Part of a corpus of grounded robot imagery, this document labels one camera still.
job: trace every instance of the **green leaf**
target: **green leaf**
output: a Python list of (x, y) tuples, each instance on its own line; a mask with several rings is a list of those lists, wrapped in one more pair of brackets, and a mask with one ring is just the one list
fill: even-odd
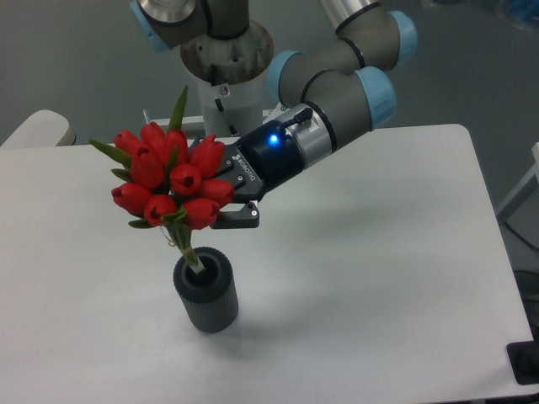
[(119, 179), (123, 179), (127, 183), (132, 183), (133, 178), (131, 177), (131, 174), (129, 173), (129, 170), (124, 170), (122, 168), (113, 168), (112, 173), (118, 177)]
[(138, 221), (130, 221), (128, 223), (129, 226), (133, 227), (134, 229), (151, 229), (153, 228), (150, 223), (146, 219), (140, 219)]
[(126, 153), (118, 147), (106, 145), (104, 143), (101, 143), (100, 141), (96, 141), (95, 139), (90, 139), (90, 145), (92, 145), (108, 157), (112, 158), (115, 162), (118, 162), (119, 164), (123, 165), (124, 167), (131, 166), (131, 156), (129, 155), (129, 153)]
[(180, 225), (184, 223), (184, 218), (187, 216), (187, 210), (185, 210), (184, 206), (181, 205), (176, 212), (176, 219), (174, 219), (174, 224)]
[(174, 106), (170, 122), (168, 123), (167, 133), (171, 130), (182, 129), (182, 121), (184, 120), (185, 104), (187, 103), (187, 86), (184, 87), (181, 95), (178, 98), (178, 102)]
[(185, 215), (187, 215), (187, 211), (181, 206), (176, 213), (161, 216), (161, 220), (166, 225), (180, 224), (182, 223), (183, 218), (185, 218)]
[(170, 172), (176, 167), (178, 163), (178, 148), (174, 146), (170, 156), (168, 156), (167, 165), (165, 166), (165, 180), (163, 182), (163, 193), (168, 194), (170, 192)]

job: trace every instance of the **gray robot arm segment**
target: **gray robot arm segment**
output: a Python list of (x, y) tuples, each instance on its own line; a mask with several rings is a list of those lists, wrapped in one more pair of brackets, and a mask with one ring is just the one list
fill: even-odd
[(248, 0), (133, 0), (131, 11), (155, 51), (203, 34), (234, 39), (249, 26)]

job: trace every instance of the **black vase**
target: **black vase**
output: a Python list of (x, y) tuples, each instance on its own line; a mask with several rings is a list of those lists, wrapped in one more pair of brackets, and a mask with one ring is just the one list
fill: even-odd
[(195, 327), (203, 332), (220, 332), (237, 316), (232, 265), (215, 248), (199, 247), (195, 252), (205, 270), (195, 274), (182, 257), (174, 268), (174, 287)]

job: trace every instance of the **flower stem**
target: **flower stem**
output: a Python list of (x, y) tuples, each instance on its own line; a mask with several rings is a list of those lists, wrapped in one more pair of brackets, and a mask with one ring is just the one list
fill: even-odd
[(182, 256), (185, 258), (187, 265), (189, 265), (197, 275), (203, 272), (205, 266), (191, 246), (192, 231), (187, 226), (169, 226), (167, 227), (167, 230), (179, 251), (182, 253)]

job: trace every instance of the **black cable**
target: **black cable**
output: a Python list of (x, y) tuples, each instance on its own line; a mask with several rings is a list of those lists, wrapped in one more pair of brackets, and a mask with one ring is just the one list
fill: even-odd
[(521, 240), (524, 244), (526, 244), (529, 248), (531, 248), (532, 251), (535, 251), (536, 253), (539, 253), (539, 247), (534, 246), (530, 242), (528, 242), (523, 236), (520, 235), (507, 221), (504, 223), (504, 226), (509, 230), (513, 235)]

